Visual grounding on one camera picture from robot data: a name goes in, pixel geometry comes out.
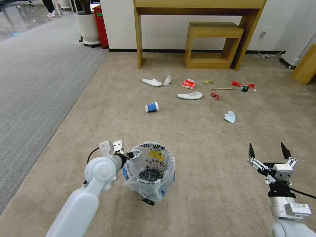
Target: plant pot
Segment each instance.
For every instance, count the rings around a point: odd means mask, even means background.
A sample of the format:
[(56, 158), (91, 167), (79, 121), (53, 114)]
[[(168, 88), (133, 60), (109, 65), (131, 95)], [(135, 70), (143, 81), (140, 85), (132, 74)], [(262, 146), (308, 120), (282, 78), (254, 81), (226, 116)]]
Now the plant pot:
[(69, 0), (58, 0), (61, 9), (71, 8)]
[(79, 26), (80, 34), (84, 44), (100, 44), (98, 28), (94, 14), (84, 15), (83, 12), (76, 12), (75, 18)]

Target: red trash bin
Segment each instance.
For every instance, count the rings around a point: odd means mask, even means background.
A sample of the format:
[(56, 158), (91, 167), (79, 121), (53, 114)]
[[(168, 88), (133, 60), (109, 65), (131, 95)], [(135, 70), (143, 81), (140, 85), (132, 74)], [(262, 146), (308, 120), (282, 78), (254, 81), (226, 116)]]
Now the red trash bin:
[(108, 37), (107, 37), (106, 31), (105, 31), (105, 25), (104, 25), (104, 19), (103, 19), (101, 6), (97, 6), (97, 7), (93, 8), (93, 11), (94, 11), (94, 16), (95, 16), (95, 20), (96, 20), (96, 26), (98, 28), (98, 32), (99, 32), (99, 36), (100, 36), (101, 47), (108, 48), (109, 42), (108, 42)]

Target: clear plastic bag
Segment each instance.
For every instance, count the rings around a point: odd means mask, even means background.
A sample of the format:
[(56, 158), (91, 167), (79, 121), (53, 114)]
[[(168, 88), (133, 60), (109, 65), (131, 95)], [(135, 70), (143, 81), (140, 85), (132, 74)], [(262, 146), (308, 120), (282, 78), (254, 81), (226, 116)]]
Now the clear plastic bag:
[(175, 181), (175, 158), (164, 146), (145, 142), (132, 149), (142, 154), (128, 160), (123, 167), (125, 185), (144, 198), (161, 202), (170, 185)]

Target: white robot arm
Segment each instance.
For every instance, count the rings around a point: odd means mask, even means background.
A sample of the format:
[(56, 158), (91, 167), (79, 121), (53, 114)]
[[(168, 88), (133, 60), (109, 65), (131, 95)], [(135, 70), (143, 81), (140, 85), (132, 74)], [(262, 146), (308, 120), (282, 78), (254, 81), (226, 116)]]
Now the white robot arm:
[(248, 163), (265, 176), (265, 182), (270, 186), (268, 196), (271, 200), (271, 212), (275, 218), (271, 226), (272, 237), (316, 237), (311, 229), (297, 221), (312, 215), (312, 212), (307, 204), (295, 202), (295, 194), (291, 192), (289, 185), (292, 184), (290, 177), (297, 159), (292, 158), (283, 143), (281, 147), (283, 156), (287, 160), (285, 164), (262, 163), (255, 158), (251, 144), (249, 147)]
[(84, 173), (85, 183), (69, 196), (46, 237), (83, 237), (98, 208), (99, 194), (113, 186), (126, 159), (141, 154), (137, 149), (124, 156), (122, 140), (111, 145), (108, 141), (99, 143), (99, 149), (102, 157), (88, 162)]

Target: wall socket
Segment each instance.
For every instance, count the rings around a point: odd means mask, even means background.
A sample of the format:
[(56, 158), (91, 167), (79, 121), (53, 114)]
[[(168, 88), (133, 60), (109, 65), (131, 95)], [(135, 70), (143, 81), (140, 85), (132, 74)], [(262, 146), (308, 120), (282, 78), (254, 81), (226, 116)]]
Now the wall socket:
[(269, 27), (263, 27), (262, 29), (261, 29), (261, 33), (260, 33), (260, 35), (259, 35), (259, 39), (262, 39), (265, 35), (266, 35), (266, 33), (269, 31)]

